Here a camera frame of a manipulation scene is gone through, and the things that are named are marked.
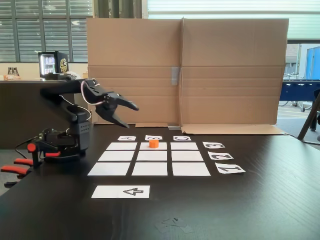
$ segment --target robotic arm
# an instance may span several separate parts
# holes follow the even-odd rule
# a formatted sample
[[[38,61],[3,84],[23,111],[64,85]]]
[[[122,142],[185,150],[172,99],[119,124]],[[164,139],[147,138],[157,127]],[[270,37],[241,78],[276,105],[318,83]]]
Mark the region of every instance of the robotic arm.
[[[79,159],[89,147],[91,124],[88,121],[91,113],[76,104],[67,101],[63,94],[81,93],[83,99],[95,106],[96,113],[104,120],[129,128],[115,111],[118,105],[138,111],[139,108],[120,94],[105,91],[95,79],[76,79],[62,81],[54,86],[41,89],[40,94],[46,104],[59,116],[66,119],[70,125],[66,131],[56,131],[46,128],[33,138],[27,148],[32,153],[33,167],[40,162],[38,152],[43,152],[46,162],[68,162]]]
[[[83,99],[89,105],[95,105],[95,112],[100,117],[125,128],[129,128],[129,126],[115,114],[117,106],[122,105],[135,111],[139,110],[137,105],[118,93],[113,91],[106,92],[95,79],[66,81],[55,84],[55,86],[43,88],[40,92],[49,107],[71,123],[83,122],[87,118],[88,112],[66,101],[62,95],[79,93],[82,94]]]

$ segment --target window blind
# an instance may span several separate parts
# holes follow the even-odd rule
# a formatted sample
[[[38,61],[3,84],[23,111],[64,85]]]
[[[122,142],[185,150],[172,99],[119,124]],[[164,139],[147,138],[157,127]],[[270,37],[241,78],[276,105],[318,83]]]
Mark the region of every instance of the window blind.
[[[69,0],[71,16],[92,16],[92,0]]]
[[[10,0],[0,0],[0,18],[11,16],[11,1]]]
[[[21,19],[16,24],[20,61],[38,62],[38,51],[42,50],[39,19]]]
[[[38,0],[15,0],[15,14],[17,16],[38,16]]]
[[[46,51],[59,51],[69,55],[67,21],[57,19],[43,22]]]
[[[12,20],[0,19],[0,62],[15,62],[15,41]]]
[[[320,40],[320,0],[147,0],[149,19],[289,19],[288,39]]]
[[[73,61],[88,62],[87,21],[85,19],[72,19],[71,35]]]
[[[42,0],[44,16],[65,16],[67,14],[66,0]]]

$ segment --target number card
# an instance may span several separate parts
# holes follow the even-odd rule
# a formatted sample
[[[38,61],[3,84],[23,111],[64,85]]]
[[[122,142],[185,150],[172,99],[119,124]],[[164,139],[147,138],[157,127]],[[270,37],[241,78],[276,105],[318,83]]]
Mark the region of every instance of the number card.
[[[212,160],[228,160],[234,159],[229,153],[221,153],[221,152],[210,152],[208,151],[209,157]]]
[[[191,141],[189,136],[173,136],[173,140],[175,141]]]
[[[240,166],[235,164],[216,163],[215,166],[221,174],[237,174],[246,172]]]
[[[149,135],[145,135],[145,140],[149,141],[149,140],[162,140],[162,136],[149,136]]]
[[[219,142],[206,142],[206,141],[203,141],[203,145],[207,149],[222,149],[222,148],[225,147],[222,143],[219,143]]]
[[[118,141],[134,141],[136,140],[135,136],[120,136]]]

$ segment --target mini fridge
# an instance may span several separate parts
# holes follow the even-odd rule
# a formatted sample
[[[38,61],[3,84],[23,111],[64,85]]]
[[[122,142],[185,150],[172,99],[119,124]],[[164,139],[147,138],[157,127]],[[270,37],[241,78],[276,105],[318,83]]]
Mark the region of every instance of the mini fridge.
[[[38,52],[40,77],[44,78],[49,73],[64,74],[69,70],[68,54],[52,51]]]

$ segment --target white cable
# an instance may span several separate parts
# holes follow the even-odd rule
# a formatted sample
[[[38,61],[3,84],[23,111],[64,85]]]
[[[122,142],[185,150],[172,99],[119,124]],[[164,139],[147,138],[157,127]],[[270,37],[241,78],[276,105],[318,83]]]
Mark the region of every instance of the white cable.
[[[97,102],[97,103],[90,103],[90,102],[88,102],[88,101],[86,100],[86,97],[85,97],[85,94],[84,94],[84,84],[86,84],[86,85],[89,87],[89,85],[88,85],[88,83],[86,82],[86,80],[83,80],[83,81],[81,82],[80,88],[81,88],[81,94],[82,94],[83,100],[85,100],[85,102],[86,102],[87,104],[89,104],[89,105],[99,105],[99,104],[103,104],[103,103],[104,103],[103,101],[99,101],[99,102]]]
[[[65,100],[66,102],[70,103],[71,105],[74,105],[73,103],[71,103],[71,102],[69,102],[67,99],[65,99],[64,96],[62,96],[62,95],[59,95],[59,96],[62,97],[63,100]],[[86,108],[84,108],[84,107],[82,107],[82,106],[78,106],[78,105],[77,105],[77,107],[86,110],[86,111],[90,114],[90,117],[87,119],[87,121],[88,121],[88,120],[91,118],[91,116],[92,116],[92,115],[91,115],[91,112],[90,112],[88,109],[86,109]]]

